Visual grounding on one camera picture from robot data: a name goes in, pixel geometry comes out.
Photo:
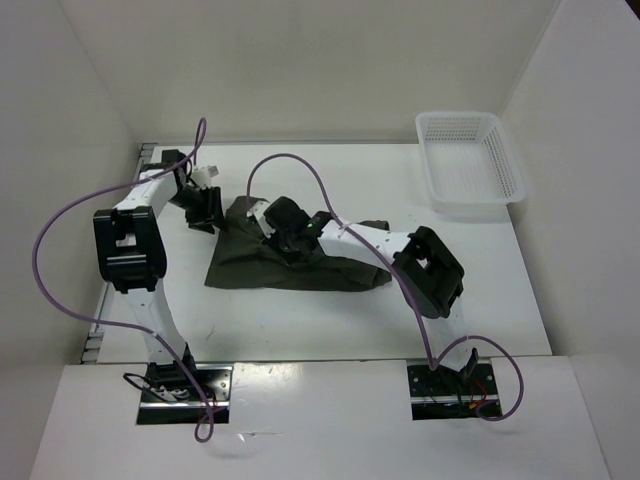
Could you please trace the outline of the olive green shorts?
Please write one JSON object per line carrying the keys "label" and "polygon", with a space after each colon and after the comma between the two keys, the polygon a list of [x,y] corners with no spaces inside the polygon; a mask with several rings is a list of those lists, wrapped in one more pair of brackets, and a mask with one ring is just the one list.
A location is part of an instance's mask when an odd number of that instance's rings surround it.
{"label": "olive green shorts", "polygon": [[255,197],[238,196],[226,210],[228,229],[220,231],[204,285],[225,290],[271,288],[292,291],[364,292],[392,281],[384,269],[319,253],[288,265],[262,242],[246,206]]}

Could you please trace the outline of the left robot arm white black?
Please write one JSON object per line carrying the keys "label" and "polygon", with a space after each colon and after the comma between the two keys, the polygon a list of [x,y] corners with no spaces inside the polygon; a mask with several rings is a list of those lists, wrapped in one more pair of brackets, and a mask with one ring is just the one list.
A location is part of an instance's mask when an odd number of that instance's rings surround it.
{"label": "left robot arm white black", "polygon": [[166,402],[196,397],[200,376],[164,291],[168,259],[157,217],[172,204],[184,211],[190,229],[225,231],[221,189],[212,185],[217,174],[215,166],[195,166],[184,153],[165,150],[160,162],[141,168],[138,183],[121,202],[93,216],[100,274],[145,329],[144,381],[151,396]]}

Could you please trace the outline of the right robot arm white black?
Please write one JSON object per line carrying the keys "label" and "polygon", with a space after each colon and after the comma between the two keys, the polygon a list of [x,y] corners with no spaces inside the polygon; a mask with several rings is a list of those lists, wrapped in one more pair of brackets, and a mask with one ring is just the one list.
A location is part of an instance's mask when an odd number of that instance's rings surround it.
{"label": "right robot arm white black", "polygon": [[461,300],[465,272],[432,229],[394,232],[337,220],[326,211],[310,216],[288,197],[257,201],[247,218],[257,224],[263,242],[291,266],[314,257],[338,258],[391,274],[419,313],[440,385],[460,393],[473,382],[477,350],[454,343],[467,333]]}

